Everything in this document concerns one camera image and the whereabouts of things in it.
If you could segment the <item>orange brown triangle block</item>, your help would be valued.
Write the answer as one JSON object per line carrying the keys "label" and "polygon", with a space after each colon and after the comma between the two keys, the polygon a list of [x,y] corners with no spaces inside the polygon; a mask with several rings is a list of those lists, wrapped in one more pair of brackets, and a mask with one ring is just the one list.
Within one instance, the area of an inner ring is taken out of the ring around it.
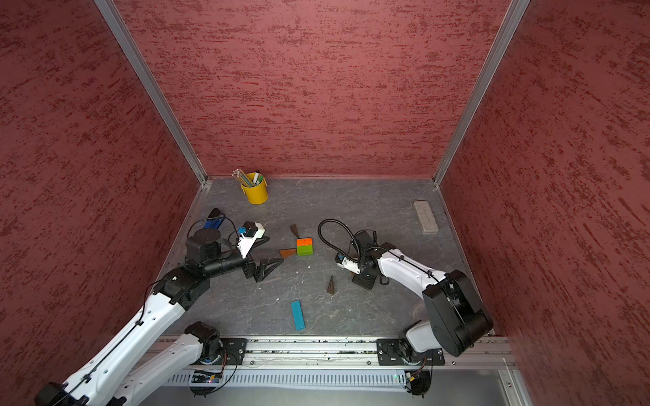
{"label": "orange brown triangle block", "polygon": [[279,251],[279,255],[280,255],[283,259],[286,259],[286,258],[289,258],[289,257],[291,257],[291,256],[293,256],[293,255],[296,255],[296,253],[297,253],[297,250],[296,250],[296,249],[284,249],[284,250],[280,250],[280,251]]}

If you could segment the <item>dark wood triangle block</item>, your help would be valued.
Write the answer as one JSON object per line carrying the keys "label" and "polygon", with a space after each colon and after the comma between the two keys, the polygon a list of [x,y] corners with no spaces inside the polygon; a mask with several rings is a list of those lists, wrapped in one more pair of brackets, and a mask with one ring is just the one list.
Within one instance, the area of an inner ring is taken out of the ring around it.
{"label": "dark wood triangle block", "polygon": [[335,295],[335,283],[333,275],[330,276],[330,279],[328,281],[327,293],[330,295]]}

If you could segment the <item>dark brown triangle block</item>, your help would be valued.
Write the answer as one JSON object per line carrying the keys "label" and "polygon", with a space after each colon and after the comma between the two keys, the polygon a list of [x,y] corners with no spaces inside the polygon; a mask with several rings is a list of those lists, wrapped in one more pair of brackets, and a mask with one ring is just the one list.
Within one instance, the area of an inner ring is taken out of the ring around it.
{"label": "dark brown triangle block", "polygon": [[297,228],[297,226],[296,226],[295,224],[293,224],[293,225],[290,226],[290,230],[291,230],[291,232],[293,233],[293,235],[294,235],[297,239],[300,238],[300,235],[299,235],[299,232],[298,232],[298,228]]}

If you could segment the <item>orange rectangular block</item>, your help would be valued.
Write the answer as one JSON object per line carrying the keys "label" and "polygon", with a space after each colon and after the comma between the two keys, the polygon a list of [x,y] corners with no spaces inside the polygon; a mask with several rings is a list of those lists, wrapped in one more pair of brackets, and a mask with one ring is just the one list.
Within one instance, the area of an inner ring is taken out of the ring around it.
{"label": "orange rectangular block", "polygon": [[297,239],[296,240],[296,246],[297,247],[313,246],[313,240],[312,240],[312,238]]}

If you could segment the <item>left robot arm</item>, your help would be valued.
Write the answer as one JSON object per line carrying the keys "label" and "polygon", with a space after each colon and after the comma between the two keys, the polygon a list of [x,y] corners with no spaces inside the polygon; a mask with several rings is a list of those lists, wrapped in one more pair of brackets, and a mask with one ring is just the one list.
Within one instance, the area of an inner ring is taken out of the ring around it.
{"label": "left robot arm", "polygon": [[142,308],[113,339],[64,382],[49,382],[37,405],[138,405],[185,367],[199,362],[224,373],[240,365],[240,351],[229,351],[216,328],[195,322],[166,350],[142,366],[137,362],[175,321],[210,288],[213,277],[242,270],[262,281],[279,259],[254,262],[251,250],[268,242],[260,223],[246,222],[232,245],[214,228],[186,241],[186,261],[147,289]]}

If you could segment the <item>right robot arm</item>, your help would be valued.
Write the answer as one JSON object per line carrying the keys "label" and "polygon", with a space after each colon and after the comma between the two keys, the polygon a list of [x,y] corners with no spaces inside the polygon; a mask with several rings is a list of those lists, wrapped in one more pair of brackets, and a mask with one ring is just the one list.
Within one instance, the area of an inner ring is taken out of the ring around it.
{"label": "right robot arm", "polygon": [[390,243],[379,245],[376,235],[366,231],[357,233],[352,245],[357,258],[346,265],[356,284],[371,288],[377,278],[385,278],[425,304],[428,319],[406,328],[401,338],[405,360],[439,349],[458,357],[493,329],[492,317],[464,272],[427,267]]}

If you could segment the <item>green rectangular block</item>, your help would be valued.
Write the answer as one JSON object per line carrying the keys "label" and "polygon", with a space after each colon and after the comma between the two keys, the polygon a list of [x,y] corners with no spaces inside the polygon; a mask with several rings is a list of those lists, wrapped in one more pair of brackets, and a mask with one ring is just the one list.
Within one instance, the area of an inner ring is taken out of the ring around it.
{"label": "green rectangular block", "polygon": [[296,247],[296,255],[306,256],[313,255],[313,246],[312,245],[300,245]]}

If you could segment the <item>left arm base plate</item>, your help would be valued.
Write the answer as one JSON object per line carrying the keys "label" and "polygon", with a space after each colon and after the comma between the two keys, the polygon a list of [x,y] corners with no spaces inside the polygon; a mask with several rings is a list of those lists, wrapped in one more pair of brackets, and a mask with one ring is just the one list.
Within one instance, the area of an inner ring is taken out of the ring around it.
{"label": "left arm base plate", "polygon": [[242,365],[248,340],[213,338],[203,344],[198,362],[202,365]]}

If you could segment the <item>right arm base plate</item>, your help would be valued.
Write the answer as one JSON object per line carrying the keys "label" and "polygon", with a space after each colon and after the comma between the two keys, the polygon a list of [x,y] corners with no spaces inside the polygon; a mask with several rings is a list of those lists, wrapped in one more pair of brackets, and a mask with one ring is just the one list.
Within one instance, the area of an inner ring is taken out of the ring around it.
{"label": "right arm base plate", "polygon": [[380,338],[376,344],[379,365],[445,365],[441,348],[418,352],[405,338]]}

